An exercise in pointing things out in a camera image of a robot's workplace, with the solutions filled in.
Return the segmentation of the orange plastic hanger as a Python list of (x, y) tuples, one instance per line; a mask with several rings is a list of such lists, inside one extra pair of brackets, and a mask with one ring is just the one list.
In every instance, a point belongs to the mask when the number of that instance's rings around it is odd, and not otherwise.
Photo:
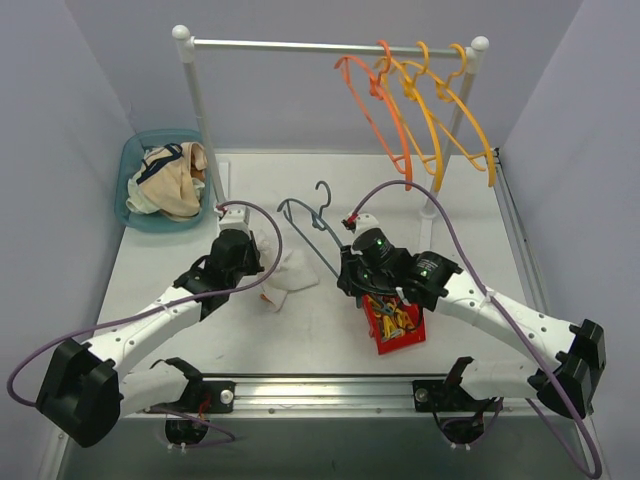
[[(334, 69), (341, 74), (344, 84), (351, 93), (352, 98), (368, 122), (373, 134), (382, 148), (382, 151), (389, 158), (394, 169), (403, 180), (412, 182), (413, 164), (406, 132), (400, 120), (397, 108), (391, 101), (390, 94), (383, 86), (383, 77), (390, 72), (394, 57), (391, 53), (389, 44), (385, 40), (378, 40), (376, 45), (382, 48), (381, 64), (378, 66), (370, 66), (362, 58), (354, 54), (347, 54), (337, 60), (334, 64)], [(368, 97), (379, 104), (389, 117), (391, 124), (394, 127), (396, 138), (399, 141), (398, 149), (394, 150), (390, 146), (382, 130), (377, 125), (374, 115), (368, 108), (368, 104), (362, 98), (354, 85), (352, 78), (353, 70), (362, 73), (366, 77)]]

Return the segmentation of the teal plastic hanger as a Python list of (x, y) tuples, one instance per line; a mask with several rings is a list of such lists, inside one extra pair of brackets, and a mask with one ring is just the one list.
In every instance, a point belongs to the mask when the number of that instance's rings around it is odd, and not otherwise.
[(325, 232), (329, 234), (333, 242), (336, 244), (338, 251), (341, 251), (343, 247), (343, 243), (339, 239), (334, 229), (329, 225), (329, 223), (323, 217), (324, 211), (332, 203), (332, 191), (329, 184), (324, 180), (319, 180), (316, 182), (314, 189), (319, 190), (320, 188), (324, 189), (326, 194), (326, 200), (317, 209), (314, 209), (309, 204), (303, 202), (298, 198), (288, 197), (283, 199), (280, 202), (276, 211), (283, 215), (286, 222), (302, 238), (302, 240), (307, 244), (307, 246), (311, 248), (311, 250), (322, 261), (322, 263), (333, 274), (333, 276), (335, 278), (338, 278), (339, 271), (333, 266), (333, 264), (327, 259), (327, 257), (321, 253), (318, 247), (308, 238), (308, 236), (297, 226), (292, 213), (293, 205), (298, 205), (302, 207), (310, 215), (311, 227), (319, 232)]

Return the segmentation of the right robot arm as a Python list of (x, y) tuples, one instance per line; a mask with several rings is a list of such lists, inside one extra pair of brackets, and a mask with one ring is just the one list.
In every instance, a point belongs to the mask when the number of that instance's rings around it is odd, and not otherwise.
[(465, 409), (490, 398), (537, 399), (549, 410), (585, 418), (606, 366), (602, 326), (538, 312), (481, 286), (471, 272), (433, 251), (412, 254), (378, 227), (340, 249), (337, 286), (347, 296), (394, 297), (461, 320), (522, 354), (516, 362), (460, 357), (443, 385), (446, 402)]

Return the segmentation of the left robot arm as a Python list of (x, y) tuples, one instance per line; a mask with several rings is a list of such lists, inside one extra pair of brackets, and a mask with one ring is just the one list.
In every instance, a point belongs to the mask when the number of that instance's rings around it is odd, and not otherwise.
[(87, 448), (100, 442), (129, 414), (156, 406), (180, 411), (205, 397), (202, 373), (169, 358), (145, 370), (137, 365), (165, 341), (190, 328), (229, 299), (246, 276), (263, 272), (254, 234), (226, 229), (139, 319), (84, 343), (63, 341), (53, 352), (36, 408)]

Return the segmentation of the white underwear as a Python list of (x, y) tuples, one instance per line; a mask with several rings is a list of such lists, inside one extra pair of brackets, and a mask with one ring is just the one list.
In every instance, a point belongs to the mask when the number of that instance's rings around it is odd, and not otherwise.
[[(261, 264), (269, 270), (276, 259), (277, 242), (260, 230), (256, 234), (256, 243), (261, 254)], [(267, 296), (271, 303), (267, 308), (278, 312), (289, 293), (298, 292), (316, 286), (319, 278), (304, 252), (300, 249), (285, 248), (281, 260), (272, 275), (262, 282), (259, 287), (261, 294)]]

